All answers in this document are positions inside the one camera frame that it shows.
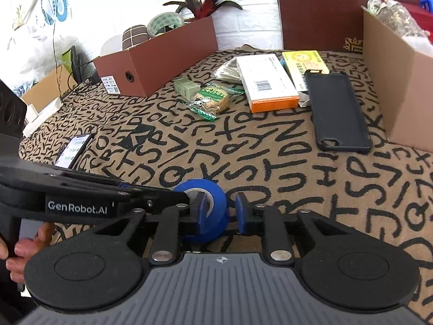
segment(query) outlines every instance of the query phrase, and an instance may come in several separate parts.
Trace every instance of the metal pin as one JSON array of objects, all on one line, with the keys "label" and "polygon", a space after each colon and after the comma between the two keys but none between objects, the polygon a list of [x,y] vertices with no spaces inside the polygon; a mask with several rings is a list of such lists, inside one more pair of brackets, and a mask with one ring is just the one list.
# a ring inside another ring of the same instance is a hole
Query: metal pin
[{"label": "metal pin", "polygon": [[173,258],[173,254],[168,251],[157,251],[152,254],[152,259],[155,261],[169,261]]},{"label": "metal pin", "polygon": [[289,251],[285,251],[283,249],[279,249],[271,253],[271,258],[276,261],[287,261],[291,257],[292,257],[292,253],[290,253]]}]

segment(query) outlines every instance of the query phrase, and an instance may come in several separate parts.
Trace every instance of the orange and white box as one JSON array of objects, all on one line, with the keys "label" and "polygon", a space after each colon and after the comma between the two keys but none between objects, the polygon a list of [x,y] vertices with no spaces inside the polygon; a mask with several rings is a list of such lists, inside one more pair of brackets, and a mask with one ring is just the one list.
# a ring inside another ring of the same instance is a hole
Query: orange and white box
[{"label": "orange and white box", "polygon": [[275,54],[237,57],[252,113],[297,107],[299,94]]}]

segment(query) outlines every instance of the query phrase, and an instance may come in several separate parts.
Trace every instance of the phone screen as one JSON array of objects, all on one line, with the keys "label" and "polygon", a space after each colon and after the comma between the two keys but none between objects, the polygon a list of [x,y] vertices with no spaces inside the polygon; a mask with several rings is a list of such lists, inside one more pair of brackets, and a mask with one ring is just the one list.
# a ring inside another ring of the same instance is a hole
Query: phone screen
[{"label": "phone screen", "polygon": [[60,155],[55,165],[62,168],[69,168],[71,163],[74,161],[75,156],[78,155],[81,147],[89,139],[89,136],[90,134],[85,134],[72,138],[72,140],[68,143],[66,149]]}]

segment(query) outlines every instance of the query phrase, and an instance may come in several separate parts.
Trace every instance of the gray ribbed panel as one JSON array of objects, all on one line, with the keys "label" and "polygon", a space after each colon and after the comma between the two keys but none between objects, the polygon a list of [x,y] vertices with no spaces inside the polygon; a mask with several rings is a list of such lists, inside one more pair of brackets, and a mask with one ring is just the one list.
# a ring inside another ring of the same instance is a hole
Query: gray ribbed panel
[{"label": "gray ribbed panel", "polygon": [[[218,257],[229,258],[225,263]],[[321,303],[291,269],[265,264],[256,253],[188,253],[153,269],[140,290],[100,313],[65,315],[38,308],[22,325],[418,325],[407,308],[352,314]]]}]

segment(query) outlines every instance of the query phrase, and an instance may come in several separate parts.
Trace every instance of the white label sticker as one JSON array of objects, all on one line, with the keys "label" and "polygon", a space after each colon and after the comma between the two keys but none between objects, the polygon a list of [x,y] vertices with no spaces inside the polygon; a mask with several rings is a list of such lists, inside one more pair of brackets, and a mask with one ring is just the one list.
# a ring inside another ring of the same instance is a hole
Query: white label sticker
[{"label": "white label sticker", "polygon": [[101,81],[104,84],[107,93],[120,94],[119,87],[117,86],[113,76],[101,77]]}]

